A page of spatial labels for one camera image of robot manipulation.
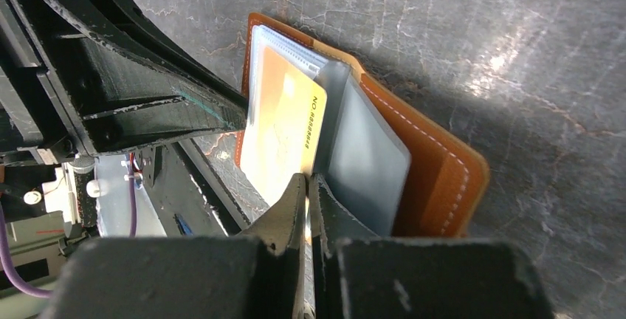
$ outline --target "blue component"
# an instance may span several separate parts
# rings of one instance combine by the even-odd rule
[[[191,228],[189,228],[189,225],[187,224],[187,222],[185,222],[185,220],[182,218],[181,215],[174,214],[174,221],[176,221],[176,225],[178,226],[178,230],[180,230],[180,233],[183,236],[191,236],[191,235],[193,235],[193,232],[191,231]]]

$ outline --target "white plastic part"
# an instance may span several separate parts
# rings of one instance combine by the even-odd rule
[[[39,191],[28,191],[24,194],[24,202],[27,205],[36,205],[43,199],[41,192]]]
[[[98,230],[100,235],[128,236],[131,207],[128,181],[123,176],[128,169],[120,168],[123,155],[99,157],[96,161],[100,197],[97,198]],[[137,198],[137,236],[165,236],[165,231],[148,194],[143,188],[135,189]]]
[[[97,180],[87,182],[87,194],[89,195],[89,197],[93,197],[95,199],[100,197],[100,184]]]
[[[70,224],[80,223],[78,203],[76,201],[76,180],[74,173],[66,163],[55,168],[56,180],[41,184],[46,202],[46,212],[63,212],[63,221]]]
[[[132,176],[134,179],[141,179],[141,174],[140,173],[133,173]],[[131,176],[126,174],[124,175],[124,181],[129,181],[131,179]]]

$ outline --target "white stitching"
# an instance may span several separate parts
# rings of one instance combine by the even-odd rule
[[[458,194],[456,195],[455,203],[452,206],[452,210],[448,213],[447,220],[444,221],[443,225],[441,226],[441,234],[444,235],[446,233],[446,228],[448,228],[448,226],[450,225],[450,221],[452,221],[454,219],[454,215],[455,215],[456,210],[458,209],[459,202],[463,199],[463,194],[465,193],[465,190],[467,189],[467,182],[470,180],[470,173],[469,173],[470,170],[467,169],[467,166],[465,165],[463,160],[461,160],[459,157],[457,157],[456,154],[454,154],[453,152],[449,151],[448,148],[445,147],[445,145],[441,144],[441,142],[436,140],[433,136],[429,135],[425,131],[422,131],[418,126],[416,126],[414,123],[409,121],[409,119],[407,119],[398,110],[396,110],[394,107],[392,107],[386,101],[384,101],[382,98],[380,98],[380,96],[378,96],[375,92],[373,92],[366,85],[363,85],[363,88],[365,90],[369,91],[374,97],[376,97],[376,99],[378,99],[378,101],[380,101],[385,106],[387,106],[391,111],[395,112],[398,116],[402,117],[402,119],[404,121],[406,121],[408,124],[410,124],[415,130],[419,131],[424,136],[428,137],[428,139],[430,139],[433,142],[435,142],[439,147],[441,147],[443,150],[445,150],[451,157],[453,157],[463,167],[463,173],[464,173],[464,175],[463,175],[463,182],[461,183],[461,187],[459,188]]]

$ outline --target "marble table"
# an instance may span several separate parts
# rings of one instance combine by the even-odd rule
[[[249,12],[353,52],[480,151],[472,236],[533,259],[558,318],[626,317],[626,0],[136,0],[239,88]],[[234,136],[199,138],[254,219]]]

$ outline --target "red wire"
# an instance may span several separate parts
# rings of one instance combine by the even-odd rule
[[[131,167],[133,168],[133,172],[141,174],[142,169],[135,167],[135,153],[130,153],[129,159]]]

